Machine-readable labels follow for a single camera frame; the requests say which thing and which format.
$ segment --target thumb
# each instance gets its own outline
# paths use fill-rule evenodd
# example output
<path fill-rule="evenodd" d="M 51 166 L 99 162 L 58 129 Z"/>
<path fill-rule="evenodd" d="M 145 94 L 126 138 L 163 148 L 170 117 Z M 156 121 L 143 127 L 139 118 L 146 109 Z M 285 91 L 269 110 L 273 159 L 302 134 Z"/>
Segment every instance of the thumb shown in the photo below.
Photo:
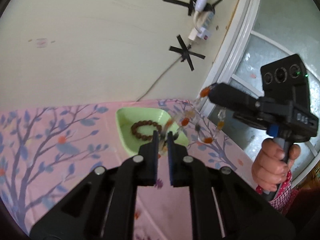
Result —
<path fill-rule="evenodd" d="M 301 149 L 299 145 L 294 144 L 291 146 L 291 148 L 289 149 L 289 163 L 288 163 L 289 169 L 291 169 L 291 167 L 294 164 L 294 161 L 299 157 L 300 153 L 301 153 Z"/>

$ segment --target power strip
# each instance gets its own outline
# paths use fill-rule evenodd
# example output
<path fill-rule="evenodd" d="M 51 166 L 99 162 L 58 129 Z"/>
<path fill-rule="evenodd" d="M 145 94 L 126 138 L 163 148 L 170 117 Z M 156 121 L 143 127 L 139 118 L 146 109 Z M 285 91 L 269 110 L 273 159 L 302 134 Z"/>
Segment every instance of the power strip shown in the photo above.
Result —
<path fill-rule="evenodd" d="M 197 26 L 201 26 L 200 29 L 202 30 L 202 32 L 199 33 L 195 28 L 193 28 L 191 30 L 191 33 L 189 34 L 189 39 L 191 41 L 195 41 L 197 37 L 203 40 L 207 40 L 208 38 L 210 38 L 211 33 L 208 31 L 208 28 L 212 22 L 213 17 L 213 11 L 202 12 L 197 21 Z"/>

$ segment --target wooden bead bracelet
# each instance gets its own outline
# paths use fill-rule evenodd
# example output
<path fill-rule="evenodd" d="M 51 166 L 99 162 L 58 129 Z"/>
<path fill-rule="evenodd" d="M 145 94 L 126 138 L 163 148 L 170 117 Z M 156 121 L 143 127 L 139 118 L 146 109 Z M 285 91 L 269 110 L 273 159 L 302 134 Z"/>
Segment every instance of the wooden bead bracelet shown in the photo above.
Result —
<path fill-rule="evenodd" d="M 144 125 L 153 125 L 154 127 L 157 128 L 159 133 L 161 133 L 161 131 L 162 131 L 162 126 L 159 125 L 157 122 L 153 122 L 152 120 L 139 121 L 139 122 L 134 123 L 131 126 L 131 132 L 135 137 L 137 137 L 137 139 L 142 139 L 143 141 L 151 141 L 152 140 L 152 135 L 149 135 L 149 136 L 148 135 L 142 135 L 141 133 L 137 132 L 137 129 L 140 126 L 144 126 Z"/>

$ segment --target wall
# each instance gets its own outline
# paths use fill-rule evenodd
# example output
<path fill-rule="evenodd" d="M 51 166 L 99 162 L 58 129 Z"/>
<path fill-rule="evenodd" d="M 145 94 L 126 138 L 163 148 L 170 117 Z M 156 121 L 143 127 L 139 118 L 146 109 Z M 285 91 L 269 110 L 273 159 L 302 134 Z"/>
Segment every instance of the wall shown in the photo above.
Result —
<path fill-rule="evenodd" d="M 217 6 L 211 39 L 193 46 L 206 59 L 192 57 L 193 72 L 175 64 L 143 99 L 196 97 L 237 1 Z M 162 0 L 12 0 L 0 19 L 0 110 L 137 100 L 191 27 L 186 8 Z"/>

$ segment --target camera lens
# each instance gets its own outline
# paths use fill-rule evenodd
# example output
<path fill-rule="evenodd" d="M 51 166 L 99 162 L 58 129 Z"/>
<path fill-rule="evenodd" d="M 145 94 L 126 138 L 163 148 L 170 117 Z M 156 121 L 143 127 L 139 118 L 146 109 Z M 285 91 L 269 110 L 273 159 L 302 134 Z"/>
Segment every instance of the camera lens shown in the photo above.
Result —
<path fill-rule="evenodd" d="M 292 78 L 297 78 L 301 74 L 300 67 L 298 65 L 292 65 L 289 69 L 290 76 Z"/>
<path fill-rule="evenodd" d="M 283 83 L 287 80 L 287 71 L 284 67 L 277 68 L 275 71 L 275 80 L 278 83 Z"/>
<path fill-rule="evenodd" d="M 272 82 L 272 74 L 270 72 L 266 73 L 263 79 L 265 84 L 269 85 Z"/>

